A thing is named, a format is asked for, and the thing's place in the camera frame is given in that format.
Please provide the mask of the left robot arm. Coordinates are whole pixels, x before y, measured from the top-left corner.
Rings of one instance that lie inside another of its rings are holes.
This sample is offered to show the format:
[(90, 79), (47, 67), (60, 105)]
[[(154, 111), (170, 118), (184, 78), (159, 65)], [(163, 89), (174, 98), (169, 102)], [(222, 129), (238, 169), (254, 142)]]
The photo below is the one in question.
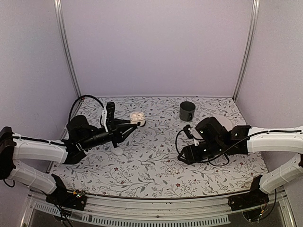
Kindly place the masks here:
[(14, 180), (52, 195), (60, 205), (70, 202), (70, 194), (56, 175), (47, 175), (22, 163), (23, 159), (53, 161), (65, 165), (79, 163), (86, 152), (99, 145), (111, 142), (115, 152), (138, 124), (130, 120), (109, 117), (100, 128), (89, 125), (84, 115), (72, 118), (67, 124), (68, 139), (43, 140), (23, 137), (13, 133), (8, 126), (0, 132), (0, 178)]

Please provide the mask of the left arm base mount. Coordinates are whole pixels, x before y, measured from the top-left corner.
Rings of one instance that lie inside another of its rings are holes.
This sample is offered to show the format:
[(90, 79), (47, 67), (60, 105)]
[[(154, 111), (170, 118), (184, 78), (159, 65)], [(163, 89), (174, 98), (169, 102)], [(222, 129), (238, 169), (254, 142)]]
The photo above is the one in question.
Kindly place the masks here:
[(45, 201), (60, 208), (84, 211), (87, 202), (86, 192), (81, 190), (69, 191), (59, 176), (55, 174), (51, 174), (51, 176), (55, 180), (56, 188), (54, 192), (46, 196)]

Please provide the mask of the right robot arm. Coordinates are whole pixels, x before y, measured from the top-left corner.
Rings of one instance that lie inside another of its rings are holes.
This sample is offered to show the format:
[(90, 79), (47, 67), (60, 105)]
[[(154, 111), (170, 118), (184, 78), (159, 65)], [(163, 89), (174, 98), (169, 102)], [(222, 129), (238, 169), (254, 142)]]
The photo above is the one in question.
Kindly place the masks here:
[(207, 117), (182, 132), (193, 144), (178, 151), (178, 160), (188, 165), (206, 163), (220, 156), (258, 152), (293, 152), (289, 161), (275, 170), (255, 177), (245, 195), (248, 206), (255, 206), (263, 195), (303, 175), (303, 128), (265, 129), (237, 125), (227, 130), (215, 117)]

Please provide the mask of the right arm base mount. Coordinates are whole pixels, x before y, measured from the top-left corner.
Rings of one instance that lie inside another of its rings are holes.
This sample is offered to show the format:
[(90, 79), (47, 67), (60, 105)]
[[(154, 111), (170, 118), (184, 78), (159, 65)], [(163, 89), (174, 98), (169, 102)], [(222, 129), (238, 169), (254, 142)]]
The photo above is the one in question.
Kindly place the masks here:
[(259, 175), (253, 179), (250, 190), (247, 193), (230, 196), (228, 198), (228, 205), (232, 211), (247, 209), (269, 202), (268, 192), (263, 192), (260, 189), (262, 176), (263, 175)]

